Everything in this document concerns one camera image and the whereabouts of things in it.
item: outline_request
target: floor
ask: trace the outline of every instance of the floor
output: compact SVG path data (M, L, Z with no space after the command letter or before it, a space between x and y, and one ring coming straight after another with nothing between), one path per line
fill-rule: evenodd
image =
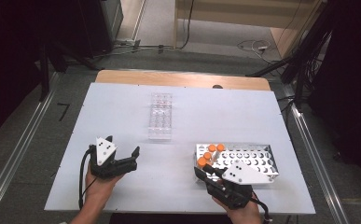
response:
M122 0L122 3L124 16L130 19L124 21L124 24L128 25L122 27L119 40L132 42L140 39L141 45L172 44L174 32L171 27L174 19L171 10L174 1ZM178 22L178 45L186 41L183 33L187 28L183 28L183 23L187 27L186 21ZM251 46L253 43L271 45L264 52L255 52ZM95 61L108 69L192 71L243 76L264 68L269 62L281 59L272 43L272 37L266 27L192 21L190 39L181 52L165 51L158 54L156 49L152 49L130 54L124 53L128 49L116 49L111 55ZM286 96L284 86L279 80L282 71L283 69L278 69L264 76L270 82L277 98ZM52 74L51 85L56 88L48 100L38 102L40 89L37 87L0 130L0 174L3 174L2 171L6 168L11 171L8 175L10 182L1 185L4 191L0 191L3 192L3 195L0 195L0 223L41 223L41 220L47 223L60 223L69 221L76 214L45 212L44 205L84 96L89 84L96 78L96 72L75 64L69 67L66 74ZM278 104L285 108L287 101L279 101ZM61 119L65 105L70 106ZM361 169L343 161L333 160L336 153L331 144L334 133L307 105L303 108L303 116L308 123L315 147L348 218L348 221L337 223L361 223ZM31 119L38 125L31 127ZM284 113L284 119L293 138L301 170L316 209L316 215L299 216L299 223L336 223L333 212L327 205L327 197L313 168L303 136L299 132L297 119L292 116L291 111L288 116ZM20 141L28 134L32 136L29 141ZM19 151L21 159L15 166L6 167L8 159L13 158L10 156L13 151ZM109 214L103 214L99 223L108 223L109 218ZM274 223L285 223L286 219L287 216L275 216ZM296 217L292 216L288 223L296 223L295 221Z

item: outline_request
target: gray carpet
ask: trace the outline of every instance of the gray carpet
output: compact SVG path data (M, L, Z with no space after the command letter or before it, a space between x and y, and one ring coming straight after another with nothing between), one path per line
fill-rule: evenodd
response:
M158 54L155 50L111 55L96 59L95 62L106 69L188 71L231 76L251 74L266 66L265 62L258 59L180 51L165 51ZM88 70L83 65L77 64L69 67L66 74L61 74L58 90L0 203L0 223L60 223L69 221L76 214L75 212L46 212L44 205L88 87L96 75L97 71ZM278 77L266 75L266 78L271 81L271 89L278 98L285 96ZM39 90L40 88L37 87L31 92L0 130L0 171L35 110L40 94ZM70 105L61 121L64 107L58 103ZM279 102L281 108L284 108L285 105L286 101ZM361 169L332 160L332 155L336 152L330 144L332 134L306 105L304 108L312 136L338 194L344 199L361 198ZM299 223L334 223L297 125L291 116L288 120L288 128L302 173L310 186L309 191L317 213L316 215L299 216ZM351 223L361 223L360 203L347 203L344 207ZM273 217L273 223L284 223L286 219L286 216ZM108 223L109 218L110 214L103 214L99 223ZM295 220L296 218L292 217L290 223L295 223Z

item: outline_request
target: table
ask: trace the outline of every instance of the table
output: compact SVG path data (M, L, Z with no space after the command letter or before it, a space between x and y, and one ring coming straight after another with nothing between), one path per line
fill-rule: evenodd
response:
M225 89L212 89L213 85ZM174 96L170 141L147 138L151 92L169 92ZM206 107L212 104L210 99L222 106L207 110L211 108ZM118 145L117 159L129 157L136 146L141 148L137 171L118 182L105 211L224 213L212 202L205 186L196 182L193 172L195 144L216 140L269 143L280 176L273 184L254 186L258 197L273 214L315 213L280 109L264 78L101 71L90 85L46 210L78 209L79 163L99 134L102 137L113 134Z
M191 19L270 27L281 56L287 57L304 32L315 22L324 7L323 2L322 0L197 0L194 2ZM188 19L190 6L191 0L175 2L174 46L176 46L177 20Z

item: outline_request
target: white tabletop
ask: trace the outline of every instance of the white tabletop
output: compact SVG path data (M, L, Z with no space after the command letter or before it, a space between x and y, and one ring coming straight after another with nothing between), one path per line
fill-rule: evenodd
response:
M172 139L148 139L151 93L171 93ZM46 210L78 210L79 167L95 138L113 135L116 159L140 147L136 171L116 185L105 211L223 213L196 182L198 143L271 145L279 176L253 186L273 214L314 214L280 108L272 91L92 83L56 175Z

